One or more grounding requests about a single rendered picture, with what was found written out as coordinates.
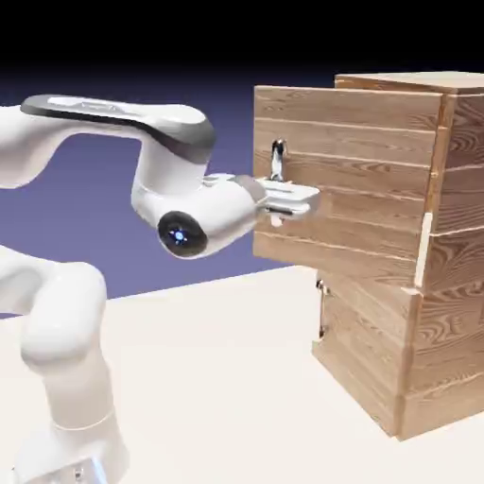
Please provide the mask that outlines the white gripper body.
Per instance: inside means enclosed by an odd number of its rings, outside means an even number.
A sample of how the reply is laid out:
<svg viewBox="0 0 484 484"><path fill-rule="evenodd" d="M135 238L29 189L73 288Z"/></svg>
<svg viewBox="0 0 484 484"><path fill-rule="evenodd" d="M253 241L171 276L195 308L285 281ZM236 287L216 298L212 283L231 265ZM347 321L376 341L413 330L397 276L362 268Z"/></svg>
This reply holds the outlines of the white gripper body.
<svg viewBox="0 0 484 484"><path fill-rule="evenodd" d="M300 219L316 212L320 206L317 187L269 179L260 179L259 183L266 191L263 207L271 215Z"/></svg>

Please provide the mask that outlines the curved silver metal handle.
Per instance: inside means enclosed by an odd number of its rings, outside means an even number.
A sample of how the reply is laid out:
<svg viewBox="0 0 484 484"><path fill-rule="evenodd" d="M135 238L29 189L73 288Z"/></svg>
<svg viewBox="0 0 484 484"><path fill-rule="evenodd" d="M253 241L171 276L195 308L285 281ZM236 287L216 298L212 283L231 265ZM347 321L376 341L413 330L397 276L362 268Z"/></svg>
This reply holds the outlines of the curved silver metal handle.
<svg viewBox="0 0 484 484"><path fill-rule="evenodd" d="M271 181L283 182L285 140L276 139L271 145L270 177Z"/></svg>

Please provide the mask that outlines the large light wood door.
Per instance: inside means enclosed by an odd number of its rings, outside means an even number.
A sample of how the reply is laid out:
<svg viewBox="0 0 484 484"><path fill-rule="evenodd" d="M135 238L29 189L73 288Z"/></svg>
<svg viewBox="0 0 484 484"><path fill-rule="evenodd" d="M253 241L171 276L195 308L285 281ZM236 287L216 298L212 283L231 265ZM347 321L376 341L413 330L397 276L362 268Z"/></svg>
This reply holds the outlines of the large light wood door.
<svg viewBox="0 0 484 484"><path fill-rule="evenodd" d="M435 93L256 87L254 173L269 173L281 140L285 179L318 187L321 200L304 220L261 223L255 251L413 285L440 108Z"/></svg>

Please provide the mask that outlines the small light wood door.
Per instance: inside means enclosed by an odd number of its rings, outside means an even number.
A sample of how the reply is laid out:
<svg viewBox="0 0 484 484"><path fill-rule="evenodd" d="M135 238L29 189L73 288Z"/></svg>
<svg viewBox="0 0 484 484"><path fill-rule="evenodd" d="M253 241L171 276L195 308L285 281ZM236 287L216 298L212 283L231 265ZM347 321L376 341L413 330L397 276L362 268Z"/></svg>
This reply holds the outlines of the small light wood door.
<svg viewBox="0 0 484 484"><path fill-rule="evenodd" d="M326 333L313 356L370 417L395 437L403 416L411 330L422 299L416 288L361 282L317 271L331 294Z"/></svg>

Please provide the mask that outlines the light wood cabinet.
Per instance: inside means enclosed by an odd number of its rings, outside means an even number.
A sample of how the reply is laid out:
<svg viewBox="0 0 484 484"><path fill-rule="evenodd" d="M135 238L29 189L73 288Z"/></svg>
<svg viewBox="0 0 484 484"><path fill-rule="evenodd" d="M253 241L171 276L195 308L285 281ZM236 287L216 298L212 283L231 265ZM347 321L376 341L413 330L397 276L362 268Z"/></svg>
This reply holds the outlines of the light wood cabinet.
<svg viewBox="0 0 484 484"><path fill-rule="evenodd" d="M484 412L484 74L339 74L338 88L441 96L415 287L405 441Z"/></svg>

